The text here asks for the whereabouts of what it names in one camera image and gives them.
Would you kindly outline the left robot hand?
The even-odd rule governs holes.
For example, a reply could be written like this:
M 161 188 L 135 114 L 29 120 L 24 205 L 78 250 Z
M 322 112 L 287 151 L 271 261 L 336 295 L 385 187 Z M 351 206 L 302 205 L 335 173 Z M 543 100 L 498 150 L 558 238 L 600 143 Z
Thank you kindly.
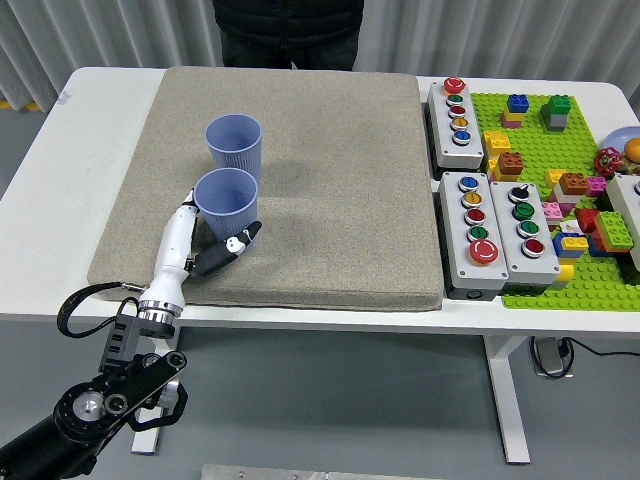
M 140 317 L 150 316 L 152 311 L 179 317 L 185 307 L 182 284 L 189 275 L 207 276 L 235 261 L 262 227 L 260 221 L 254 221 L 193 257 L 192 241 L 198 213 L 194 190 L 191 190 L 165 226 L 154 278 L 139 299 Z

